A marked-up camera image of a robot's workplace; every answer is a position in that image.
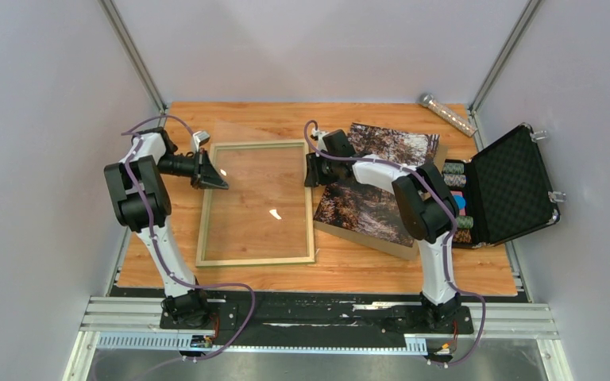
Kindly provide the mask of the black poker chip case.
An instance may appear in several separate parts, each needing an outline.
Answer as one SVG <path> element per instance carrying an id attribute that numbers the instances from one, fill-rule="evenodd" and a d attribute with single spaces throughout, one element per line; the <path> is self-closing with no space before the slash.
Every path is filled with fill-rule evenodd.
<path id="1" fill-rule="evenodd" d="M 560 221 L 564 195 L 553 188 L 538 144 L 546 135 L 522 123 L 470 160 L 444 163 L 446 185 L 466 200 L 455 248 L 505 244 Z"/>

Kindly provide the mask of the autumn forest photo board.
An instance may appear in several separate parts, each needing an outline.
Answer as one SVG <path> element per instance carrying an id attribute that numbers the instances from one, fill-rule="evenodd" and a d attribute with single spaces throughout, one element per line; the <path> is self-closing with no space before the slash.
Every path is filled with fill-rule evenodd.
<path id="1" fill-rule="evenodd" d="M 357 152 L 416 167 L 424 163 L 442 167 L 447 153 L 435 133 L 353 123 L 348 139 Z M 403 226 L 394 195 L 352 179 L 324 188 L 313 224 L 325 233 L 404 260 L 419 256 L 419 246 Z"/>

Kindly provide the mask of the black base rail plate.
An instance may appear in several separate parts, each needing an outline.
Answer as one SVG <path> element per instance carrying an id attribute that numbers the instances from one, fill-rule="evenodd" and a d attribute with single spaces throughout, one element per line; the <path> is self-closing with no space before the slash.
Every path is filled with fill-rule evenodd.
<path id="1" fill-rule="evenodd" d="M 215 344 L 236 346 L 398 348 L 406 334 L 445 341 L 474 332 L 468 307 L 436 314 L 418 294 L 339 294 L 207 291 L 205 317 L 173 318 L 162 311 L 162 329 L 209 330 Z"/>

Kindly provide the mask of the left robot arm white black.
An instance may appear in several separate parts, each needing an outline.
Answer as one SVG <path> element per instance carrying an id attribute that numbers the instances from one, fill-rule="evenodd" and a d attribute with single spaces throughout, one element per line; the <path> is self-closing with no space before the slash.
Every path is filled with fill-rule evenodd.
<path id="1" fill-rule="evenodd" d="M 203 148 L 210 136 L 194 133 L 192 152 L 179 154 L 163 128 L 132 133 L 128 153 L 104 168 L 111 205 L 118 223 L 148 249 L 163 280 L 164 316 L 175 324 L 205 326 L 211 306 L 192 270 L 186 265 L 171 227 L 172 202 L 163 175 L 188 178 L 194 189 L 228 189 L 228 183 Z"/>

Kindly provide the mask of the silver glitter microphone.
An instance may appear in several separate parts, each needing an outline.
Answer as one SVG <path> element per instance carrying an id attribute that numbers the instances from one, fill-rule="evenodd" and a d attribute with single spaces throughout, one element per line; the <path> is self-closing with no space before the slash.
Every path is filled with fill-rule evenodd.
<path id="1" fill-rule="evenodd" d="M 477 132 L 477 128 L 468 122 L 461 115 L 455 113 L 445 104 L 437 101 L 433 94 L 423 93 L 418 97 L 418 104 L 429 109 L 431 112 L 439 116 L 442 120 L 453 126 L 460 133 L 467 137 L 473 137 Z"/>

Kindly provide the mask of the blue poker chip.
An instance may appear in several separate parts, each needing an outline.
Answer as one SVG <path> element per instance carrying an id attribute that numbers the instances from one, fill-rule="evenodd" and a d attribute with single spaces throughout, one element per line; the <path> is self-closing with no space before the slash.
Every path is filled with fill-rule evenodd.
<path id="1" fill-rule="evenodd" d="M 457 207 L 459 208 L 459 210 L 463 213 L 465 211 L 465 207 L 466 207 L 465 198 L 459 194 L 456 194 L 454 196 L 454 200 L 457 203 Z"/>

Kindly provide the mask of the wooden picture frame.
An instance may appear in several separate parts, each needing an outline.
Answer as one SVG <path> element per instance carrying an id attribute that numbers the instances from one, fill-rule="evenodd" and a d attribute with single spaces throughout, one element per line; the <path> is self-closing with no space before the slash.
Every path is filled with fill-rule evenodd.
<path id="1" fill-rule="evenodd" d="M 303 140 L 305 147 L 305 155 L 308 153 L 308 147 L 306 142 Z M 210 148 L 211 162 L 214 164 L 214 154 L 217 150 L 216 144 L 213 144 Z M 305 156 L 304 156 L 304 178 L 306 172 Z M 261 266 L 261 265 L 276 265 L 276 264 L 312 264 L 315 262 L 315 234 L 313 226 L 313 196 L 312 190 L 309 187 L 305 187 L 305 194 L 307 196 L 306 208 L 307 208 L 307 255 L 305 257 L 282 257 L 282 258 L 258 258 L 258 259 L 229 259 L 229 260 L 214 260 L 209 259 L 206 256 L 207 252 L 207 238 L 209 235 L 208 221 L 210 216 L 210 201 L 211 194 L 213 191 L 220 190 L 206 190 L 203 196 L 203 203 L 201 208 L 201 218 L 199 223 L 199 237 L 197 242 L 197 251 L 195 257 L 195 264 L 197 267 L 224 267 L 224 266 Z"/>

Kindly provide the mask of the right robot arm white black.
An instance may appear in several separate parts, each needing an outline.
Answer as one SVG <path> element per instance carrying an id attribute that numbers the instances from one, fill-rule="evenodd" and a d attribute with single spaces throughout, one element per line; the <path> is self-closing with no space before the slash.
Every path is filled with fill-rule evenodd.
<path id="1" fill-rule="evenodd" d="M 452 239 L 458 204 L 433 164 L 410 166 L 375 154 L 356 152 L 346 134 L 325 133 L 316 121 L 305 124 L 306 187 L 353 179 L 391 193 L 403 227 L 417 241 L 423 268 L 423 324 L 442 331 L 461 308 L 461 292 L 452 279 Z"/>

